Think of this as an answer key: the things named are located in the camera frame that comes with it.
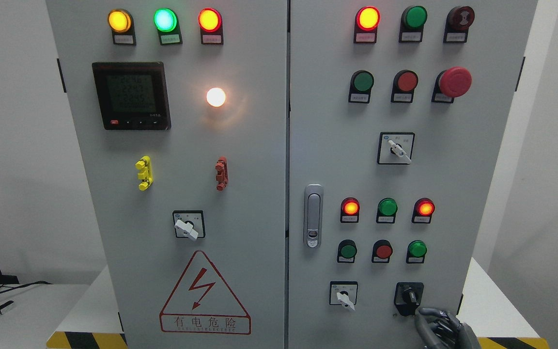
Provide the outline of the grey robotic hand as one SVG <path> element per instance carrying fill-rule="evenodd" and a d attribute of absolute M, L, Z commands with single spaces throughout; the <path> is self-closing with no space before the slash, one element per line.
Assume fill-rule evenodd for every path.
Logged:
<path fill-rule="evenodd" d="M 418 335 L 427 349 L 480 349 L 473 329 L 451 312 L 421 307 L 415 315 Z"/>

